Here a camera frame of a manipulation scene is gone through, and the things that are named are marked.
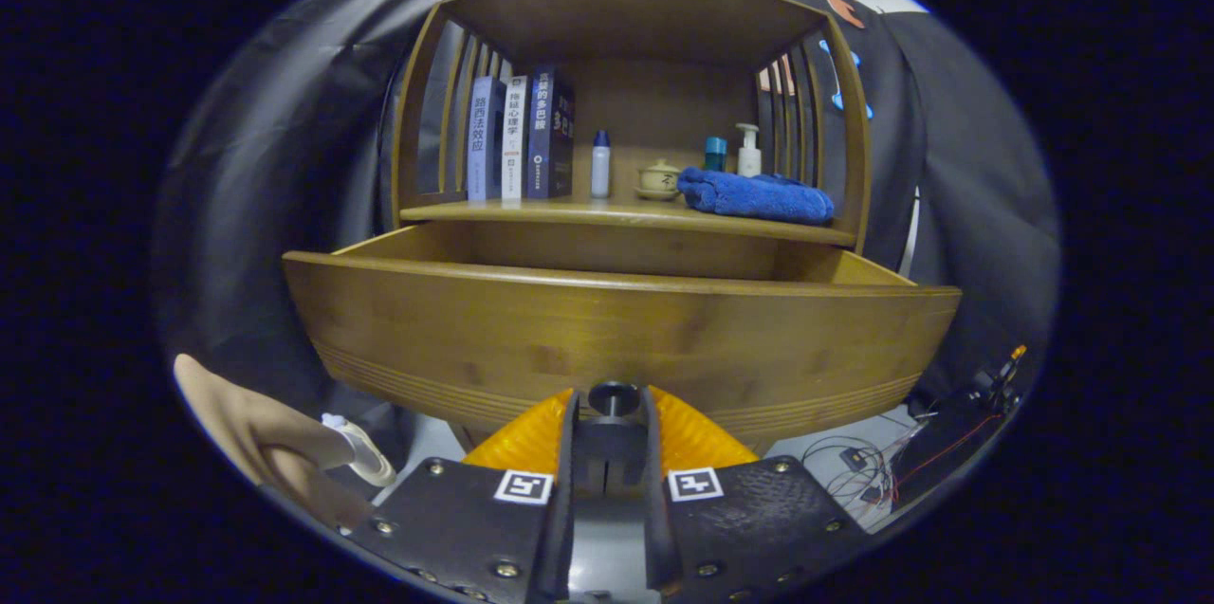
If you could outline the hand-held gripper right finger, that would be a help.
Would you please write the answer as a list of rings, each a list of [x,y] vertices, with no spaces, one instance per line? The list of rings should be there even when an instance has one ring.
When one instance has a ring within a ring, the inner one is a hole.
[[[790,456],[673,465],[671,409],[645,387],[647,586],[664,600],[788,600],[874,539]]]

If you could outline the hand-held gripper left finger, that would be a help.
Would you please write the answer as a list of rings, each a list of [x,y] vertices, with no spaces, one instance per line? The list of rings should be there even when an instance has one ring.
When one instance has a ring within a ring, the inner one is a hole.
[[[390,577],[442,603],[560,603],[573,546],[572,437],[580,392],[520,415],[495,440],[514,460],[425,458],[350,542]]]

